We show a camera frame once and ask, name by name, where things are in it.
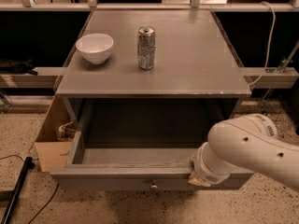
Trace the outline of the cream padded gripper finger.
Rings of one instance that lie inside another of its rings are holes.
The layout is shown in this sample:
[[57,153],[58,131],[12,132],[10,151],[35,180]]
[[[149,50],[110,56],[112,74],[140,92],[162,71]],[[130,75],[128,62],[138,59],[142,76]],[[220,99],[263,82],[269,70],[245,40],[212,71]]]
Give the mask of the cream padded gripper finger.
[[192,171],[189,175],[188,182],[195,186],[210,187],[211,184],[203,180],[198,176],[195,171]]

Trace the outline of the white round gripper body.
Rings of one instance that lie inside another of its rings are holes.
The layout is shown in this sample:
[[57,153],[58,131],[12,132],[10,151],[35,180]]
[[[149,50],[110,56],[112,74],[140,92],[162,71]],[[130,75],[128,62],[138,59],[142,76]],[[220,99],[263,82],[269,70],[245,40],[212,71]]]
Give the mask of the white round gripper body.
[[220,159],[213,151],[199,149],[192,155],[192,171],[195,171],[200,178],[210,183],[218,185],[227,179],[231,173],[231,166]]

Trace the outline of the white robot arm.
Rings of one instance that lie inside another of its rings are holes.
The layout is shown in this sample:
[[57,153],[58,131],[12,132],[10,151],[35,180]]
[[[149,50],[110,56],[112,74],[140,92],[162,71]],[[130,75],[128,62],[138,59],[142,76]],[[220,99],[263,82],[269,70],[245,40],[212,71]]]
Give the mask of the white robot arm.
[[299,146],[278,140],[274,122],[262,114],[223,120],[192,155],[189,182],[210,187],[238,168],[260,173],[299,191]]

